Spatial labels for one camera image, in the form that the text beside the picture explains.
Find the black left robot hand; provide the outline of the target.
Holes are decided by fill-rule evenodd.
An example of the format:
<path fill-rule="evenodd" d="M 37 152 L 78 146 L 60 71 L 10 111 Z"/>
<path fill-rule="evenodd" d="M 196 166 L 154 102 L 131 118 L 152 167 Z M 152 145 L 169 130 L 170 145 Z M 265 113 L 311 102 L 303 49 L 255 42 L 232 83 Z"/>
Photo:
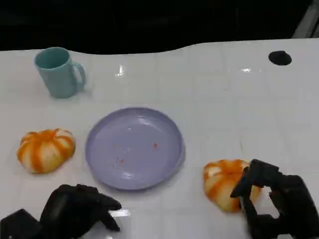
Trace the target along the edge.
<path fill-rule="evenodd" d="M 63 184 L 51 193 L 40 223 L 49 239 L 78 239 L 97 222 L 119 232 L 120 227 L 109 212 L 121 208 L 117 200 L 100 193 L 95 187 Z"/>

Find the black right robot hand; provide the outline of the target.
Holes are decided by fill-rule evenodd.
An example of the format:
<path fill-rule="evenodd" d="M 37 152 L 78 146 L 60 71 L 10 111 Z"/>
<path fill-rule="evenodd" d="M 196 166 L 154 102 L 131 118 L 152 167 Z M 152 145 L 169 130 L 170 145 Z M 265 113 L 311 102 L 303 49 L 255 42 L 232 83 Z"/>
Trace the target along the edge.
<path fill-rule="evenodd" d="M 253 186 L 271 189 L 269 197 L 279 212 L 278 218 L 257 213 L 250 200 Z M 248 232 L 253 239 L 276 239 L 279 235 L 290 235 L 294 239 L 319 237 L 317 208 L 306 184 L 298 175 L 285 175 L 277 166 L 253 159 L 244 168 L 230 196 L 239 198 Z"/>

